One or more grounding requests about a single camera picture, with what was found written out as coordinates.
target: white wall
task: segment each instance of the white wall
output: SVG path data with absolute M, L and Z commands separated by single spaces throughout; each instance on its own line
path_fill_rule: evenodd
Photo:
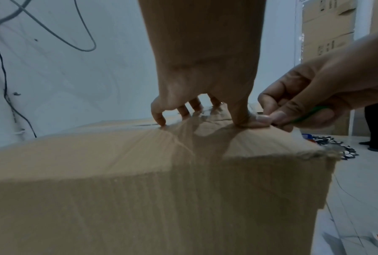
M 38 136 L 103 120 L 151 117 L 157 79 L 138 2 L 79 0 L 78 4 L 97 41 L 94 52 L 65 45 L 24 13 L 0 26 L 11 99 Z M 0 1 L 0 17 L 16 9 L 10 1 Z M 92 46 L 72 0 L 33 0 L 28 10 L 69 42 Z M 294 20 L 295 0 L 268 0 L 251 102 L 293 66 Z M 1 95 L 2 77 L 0 69 L 0 146 L 20 140 L 13 135 L 20 127 L 13 124 Z M 202 101 L 210 105 L 207 97 Z M 32 138 L 26 122 L 18 120 L 26 130 L 24 137 Z

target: person's right hand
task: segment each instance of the person's right hand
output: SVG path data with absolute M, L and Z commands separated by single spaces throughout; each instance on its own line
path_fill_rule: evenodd
M 352 109 L 378 103 L 378 33 L 294 67 L 258 100 L 263 114 L 270 115 L 273 124 L 286 131 L 292 130 L 288 123 L 317 105 L 327 108 L 295 126 L 330 126 Z

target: forearm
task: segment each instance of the forearm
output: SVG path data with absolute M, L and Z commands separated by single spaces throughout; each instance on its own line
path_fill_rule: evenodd
M 139 0 L 157 62 L 259 56 L 265 0 Z

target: printed symbol on box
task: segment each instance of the printed symbol on box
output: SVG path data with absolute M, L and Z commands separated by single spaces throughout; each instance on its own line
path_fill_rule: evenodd
M 323 45 L 318 46 L 318 56 L 323 54 Z
M 325 10 L 325 5 L 326 5 L 326 0 L 320 0 L 319 2 L 319 10 L 324 11 Z

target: cable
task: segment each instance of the cable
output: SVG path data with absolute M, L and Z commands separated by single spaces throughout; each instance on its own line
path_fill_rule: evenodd
M 74 46 L 72 45 L 71 43 L 67 42 L 66 40 L 64 40 L 62 37 L 58 36 L 55 32 L 53 32 L 52 30 L 50 30 L 47 26 L 45 26 L 42 22 L 40 22 L 37 18 L 35 18 L 34 15 L 32 15 L 29 11 L 27 11 L 25 9 L 25 7 L 29 4 L 29 2 L 31 2 L 31 0 L 26 0 L 22 5 L 20 5 L 19 3 L 17 3 L 15 0 L 10 0 L 13 4 L 15 4 L 16 6 L 18 6 L 18 10 L 16 12 L 14 12 L 13 14 L 3 18 L 0 20 L 0 24 L 6 22 L 6 21 L 9 21 L 13 18 L 15 18 L 21 11 L 25 12 L 28 16 L 30 16 L 35 22 L 37 22 L 42 28 L 44 28 L 46 31 L 48 31 L 49 33 L 51 33 L 54 37 L 58 38 L 60 41 L 66 43 L 68 46 L 76 49 L 76 50 L 79 50 L 79 51 L 83 51 L 83 52 L 90 52 L 90 51 L 93 51 L 97 48 L 97 43 L 96 41 L 94 40 L 94 38 L 92 37 L 87 25 L 85 24 L 85 21 L 80 13 L 80 9 L 79 9 L 79 6 L 77 5 L 77 0 L 74 0 L 74 5 L 76 7 L 76 10 L 77 10 L 77 13 L 80 17 L 80 20 L 81 22 L 83 23 L 84 25 L 84 28 L 85 30 L 87 31 L 89 37 L 91 38 L 91 41 L 93 42 L 94 46 L 91 48 L 91 49 L 88 49 L 88 50 L 85 50 L 85 49 L 81 49 L 77 46 Z
M 4 95 L 3 95 L 4 99 L 7 102 L 7 104 L 10 106 L 11 110 L 14 111 L 16 114 L 18 114 L 21 118 L 23 118 L 28 123 L 29 127 L 31 128 L 31 130 L 34 133 L 34 136 L 36 138 L 37 134 L 35 133 L 35 130 L 32 127 L 29 120 L 14 108 L 13 104 L 11 103 L 11 101 L 8 98 L 7 72 L 5 71 L 5 68 L 4 68 L 4 61 L 3 61 L 3 56 L 1 55 L 1 52 L 0 52 L 0 61 L 1 61 L 1 70 L 3 70 L 3 74 L 4 74 Z

